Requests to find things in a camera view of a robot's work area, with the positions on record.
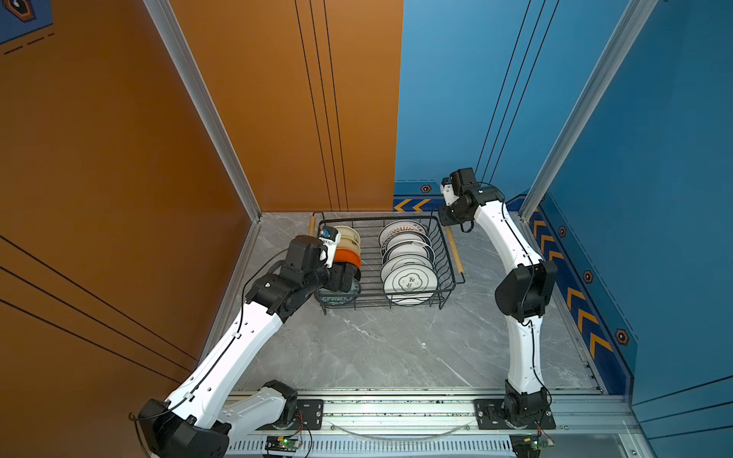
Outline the black wire dish rack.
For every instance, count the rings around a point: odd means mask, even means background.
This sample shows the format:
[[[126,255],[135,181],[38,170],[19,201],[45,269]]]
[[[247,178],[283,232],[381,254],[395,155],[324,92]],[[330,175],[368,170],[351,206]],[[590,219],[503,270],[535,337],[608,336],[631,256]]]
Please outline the black wire dish rack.
[[[312,216],[309,233],[332,226],[343,237],[344,255],[353,266],[346,292],[323,289],[316,299],[324,312],[343,308],[442,308],[465,282],[452,233],[433,214],[327,218]]]

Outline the white plate black characters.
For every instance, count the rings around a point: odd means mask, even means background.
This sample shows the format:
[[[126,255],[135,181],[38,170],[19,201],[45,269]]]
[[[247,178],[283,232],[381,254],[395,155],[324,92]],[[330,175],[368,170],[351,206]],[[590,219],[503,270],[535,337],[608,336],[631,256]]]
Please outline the white plate black characters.
[[[400,255],[394,259],[387,261],[381,268],[380,278],[382,282],[387,280],[387,276],[395,269],[406,265],[421,265],[423,267],[433,268],[433,263],[426,257],[415,254]]]

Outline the white plate flower outline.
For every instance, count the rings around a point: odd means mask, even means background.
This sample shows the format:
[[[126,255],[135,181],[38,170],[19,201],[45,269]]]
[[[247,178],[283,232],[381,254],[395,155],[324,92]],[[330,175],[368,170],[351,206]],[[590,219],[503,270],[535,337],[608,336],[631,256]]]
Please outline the white plate flower outline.
[[[435,294],[438,279],[429,267],[408,264],[395,268],[384,282],[389,301],[399,306],[421,305]]]

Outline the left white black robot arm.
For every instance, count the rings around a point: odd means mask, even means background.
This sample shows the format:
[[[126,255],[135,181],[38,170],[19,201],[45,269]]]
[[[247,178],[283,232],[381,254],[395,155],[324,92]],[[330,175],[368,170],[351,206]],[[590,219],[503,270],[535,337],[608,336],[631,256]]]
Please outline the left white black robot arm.
[[[221,457],[232,433],[294,424],[298,392],[279,381],[232,406],[225,402],[265,343],[315,292],[349,290],[351,273],[334,263],[341,238],[325,226],[315,237],[292,240],[286,257],[244,294],[239,314],[191,376],[130,418],[146,456]]]

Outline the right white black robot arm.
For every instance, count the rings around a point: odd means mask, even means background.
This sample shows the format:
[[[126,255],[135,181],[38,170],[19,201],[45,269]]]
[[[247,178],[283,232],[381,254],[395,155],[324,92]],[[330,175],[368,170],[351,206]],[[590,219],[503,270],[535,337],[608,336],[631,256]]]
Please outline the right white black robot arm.
[[[438,217],[445,227],[479,227],[498,253],[506,277],[494,292],[508,326],[510,366],[503,410],[513,427],[550,427],[552,395],[541,371],[540,336],[557,266],[546,261],[521,234],[502,193],[480,182],[471,168],[459,169],[441,182],[445,203]]]

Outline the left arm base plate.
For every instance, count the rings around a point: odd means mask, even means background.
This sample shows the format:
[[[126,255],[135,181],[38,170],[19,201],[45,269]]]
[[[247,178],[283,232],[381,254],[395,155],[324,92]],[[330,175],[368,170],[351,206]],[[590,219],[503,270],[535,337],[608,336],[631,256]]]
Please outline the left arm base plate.
[[[301,427],[301,421],[305,422],[306,429],[319,431],[323,426],[324,409],[323,399],[299,399],[292,414],[286,419],[259,427],[258,431],[296,431]]]

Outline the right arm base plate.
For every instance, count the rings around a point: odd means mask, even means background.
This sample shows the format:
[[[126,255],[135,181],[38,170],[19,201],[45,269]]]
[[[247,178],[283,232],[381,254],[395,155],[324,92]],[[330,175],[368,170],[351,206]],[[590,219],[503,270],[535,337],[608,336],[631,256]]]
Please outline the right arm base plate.
[[[482,398],[473,401],[475,420],[481,431],[529,431],[538,427],[543,431],[557,428],[555,417],[547,403],[531,406],[506,406],[504,399]]]

